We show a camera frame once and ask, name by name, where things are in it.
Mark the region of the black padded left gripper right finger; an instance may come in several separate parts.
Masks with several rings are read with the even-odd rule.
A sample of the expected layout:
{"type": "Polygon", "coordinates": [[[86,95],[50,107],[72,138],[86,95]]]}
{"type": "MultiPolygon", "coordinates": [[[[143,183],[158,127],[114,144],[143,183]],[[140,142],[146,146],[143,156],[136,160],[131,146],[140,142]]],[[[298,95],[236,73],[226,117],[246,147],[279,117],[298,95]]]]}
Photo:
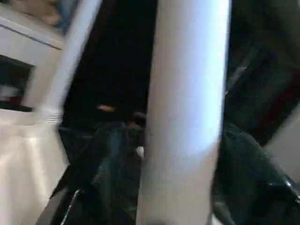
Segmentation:
{"type": "Polygon", "coordinates": [[[300,189],[250,134],[224,123],[212,209],[224,225],[298,225],[300,189]]]}

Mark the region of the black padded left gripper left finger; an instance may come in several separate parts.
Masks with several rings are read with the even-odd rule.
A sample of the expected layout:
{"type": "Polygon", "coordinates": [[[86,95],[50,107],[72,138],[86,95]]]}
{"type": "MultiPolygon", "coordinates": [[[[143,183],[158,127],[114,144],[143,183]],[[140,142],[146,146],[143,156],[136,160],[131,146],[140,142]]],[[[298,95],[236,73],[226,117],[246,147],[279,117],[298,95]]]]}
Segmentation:
{"type": "Polygon", "coordinates": [[[61,125],[70,164],[37,223],[135,224],[145,122],[135,113],[128,121],[61,125]]]}

